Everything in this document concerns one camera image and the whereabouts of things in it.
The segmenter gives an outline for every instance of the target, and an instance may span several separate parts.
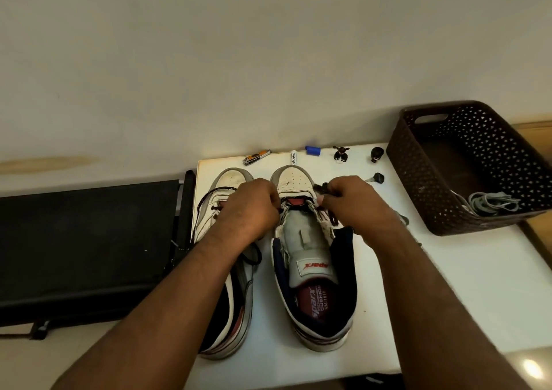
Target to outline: brown plastic basket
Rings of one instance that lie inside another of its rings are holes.
[[[482,102],[403,109],[387,153],[424,223],[436,235],[495,229],[552,209],[550,165]],[[473,192],[503,191],[521,199],[520,209],[480,217],[465,210],[452,191],[466,199]]]

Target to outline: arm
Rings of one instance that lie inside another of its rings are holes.
[[[376,191],[357,176],[328,188],[320,204],[376,253],[408,389],[529,390]]]
[[[279,203],[265,179],[240,185],[190,254],[52,388],[181,390],[233,263],[276,224]]]

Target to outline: forearm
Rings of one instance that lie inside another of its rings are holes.
[[[178,267],[53,388],[182,389],[242,247],[224,226],[212,227]]]
[[[528,389],[406,229],[375,246],[409,389]]]

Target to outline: sneaker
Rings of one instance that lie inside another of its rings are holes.
[[[191,242],[197,243],[216,222],[228,197],[243,182],[253,177],[244,169],[224,170],[198,204],[198,217]],[[232,267],[218,299],[207,332],[199,348],[199,355],[221,360],[232,355],[244,343],[253,312],[253,271],[261,261],[258,246],[247,247]]]
[[[357,306],[353,230],[332,228],[299,166],[281,167],[271,181],[281,201],[271,252],[280,296],[301,342],[333,351],[345,342]]]

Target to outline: blue cap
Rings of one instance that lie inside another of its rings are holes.
[[[305,150],[307,150],[307,155],[320,156],[320,147],[305,146]]]

